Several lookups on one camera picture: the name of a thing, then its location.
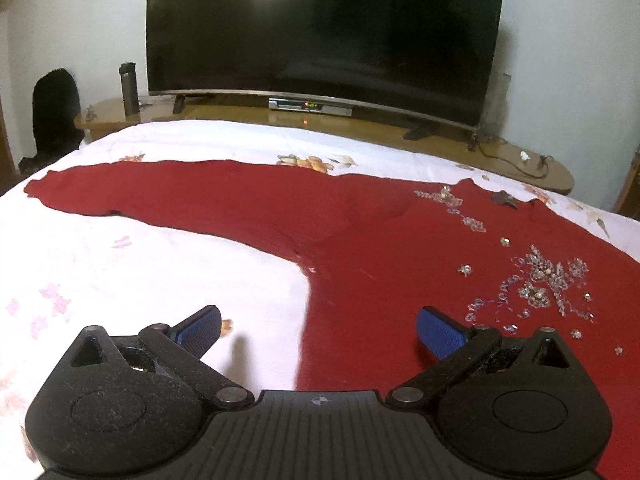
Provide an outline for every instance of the tv stand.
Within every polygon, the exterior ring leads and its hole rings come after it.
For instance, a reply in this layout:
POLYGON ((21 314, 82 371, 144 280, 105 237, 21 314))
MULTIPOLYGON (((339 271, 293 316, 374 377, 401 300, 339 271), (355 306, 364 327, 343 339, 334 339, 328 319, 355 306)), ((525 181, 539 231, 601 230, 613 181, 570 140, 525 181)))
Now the tv stand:
POLYGON ((83 110, 76 117, 76 127, 89 130, 90 139, 97 140, 136 124, 182 119, 284 126, 439 156, 464 168, 478 168, 561 194, 569 194, 574 187, 571 173, 556 160, 550 158, 540 164, 540 154, 526 150, 530 159, 524 162, 520 158, 523 149, 519 146, 495 137, 474 142, 471 132, 447 124, 417 123, 362 108, 354 108, 352 117, 270 110, 268 98, 264 96, 218 94, 191 99, 189 95, 185 101, 178 97, 141 96, 140 113, 131 117, 125 117, 121 98, 102 101, 92 105, 93 114, 87 115, 83 110), (178 113, 174 112, 176 104, 182 107, 178 113), (421 128, 421 124, 427 125, 425 130, 416 129, 416 126, 421 128), (432 124, 437 124, 436 130, 430 129, 432 124), (412 130, 418 132, 420 138, 403 138, 412 130), (475 151, 469 149, 470 141, 475 151))

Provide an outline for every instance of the red garment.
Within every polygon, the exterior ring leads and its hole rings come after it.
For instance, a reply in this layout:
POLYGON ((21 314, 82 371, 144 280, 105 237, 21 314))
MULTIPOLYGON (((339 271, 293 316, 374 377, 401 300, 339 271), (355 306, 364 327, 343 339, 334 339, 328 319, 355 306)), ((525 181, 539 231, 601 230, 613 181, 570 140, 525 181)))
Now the red garment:
POLYGON ((612 412, 613 435, 599 471, 610 480, 637 476, 640 265, 539 200, 514 209, 496 205, 470 180, 449 191, 442 184, 233 161, 70 168, 50 171, 26 192, 62 211, 117 212, 299 263, 311 284, 301 390, 376 388, 384 395, 419 373, 430 362, 415 335, 415 316, 425 304, 467 325, 475 316, 474 322, 517 326, 519 336, 554 326, 612 412), (553 263, 535 282, 531 246, 542 253, 542 269, 545 259, 553 263), (550 281, 558 263, 567 290, 550 281), (465 277, 459 269, 466 265, 465 277), (512 276, 517 280, 507 282, 512 276), (547 298, 548 308, 522 297, 527 282, 536 287, 529 289, 532 301, 537 293, 542 299, 535 301, 547 298), (566 305, 564 317, 558 300, 566 305), (526 309, 530 317, 520 317, 526 309), (573 330, 582 338, 572 338, 573 330))

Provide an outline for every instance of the red sleeve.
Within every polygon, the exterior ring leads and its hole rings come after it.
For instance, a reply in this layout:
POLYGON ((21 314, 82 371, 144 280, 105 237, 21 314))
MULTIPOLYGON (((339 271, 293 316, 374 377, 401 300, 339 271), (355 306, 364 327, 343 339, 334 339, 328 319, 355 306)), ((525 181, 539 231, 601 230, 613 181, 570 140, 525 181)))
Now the red sleeve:
POLYGON ((412 190, 398 181, 307 168, 203 162, 116 162, 49 171, 25 192, 86 216, 119 214, 210 234, 298 261, 300 247, 369 218, 394 216, 412 190))

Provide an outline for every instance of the black flat screen tv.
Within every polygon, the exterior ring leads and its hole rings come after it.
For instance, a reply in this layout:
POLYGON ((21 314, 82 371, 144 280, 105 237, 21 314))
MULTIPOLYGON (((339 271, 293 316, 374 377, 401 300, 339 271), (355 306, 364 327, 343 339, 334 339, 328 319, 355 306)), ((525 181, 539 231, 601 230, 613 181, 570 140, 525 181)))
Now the black flat screen tv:
POLYGON ((152 94, 296 96, 478 125, 502 0, 147 0, 152 94))

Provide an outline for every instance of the crosshair logo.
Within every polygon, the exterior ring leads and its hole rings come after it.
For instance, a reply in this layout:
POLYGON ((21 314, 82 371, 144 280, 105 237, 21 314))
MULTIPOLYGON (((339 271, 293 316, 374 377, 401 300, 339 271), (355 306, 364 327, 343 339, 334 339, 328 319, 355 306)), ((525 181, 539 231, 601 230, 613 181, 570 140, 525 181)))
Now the crosshair logo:
POLYGON ((311 402, 314 403, 316 406, 324 406, 326 403, 329 402, 329 399, 327 399, 326 397, 323 397, 322 395, 318 395, 317 397, 314 397, 313 399, 311 399, 311 402))

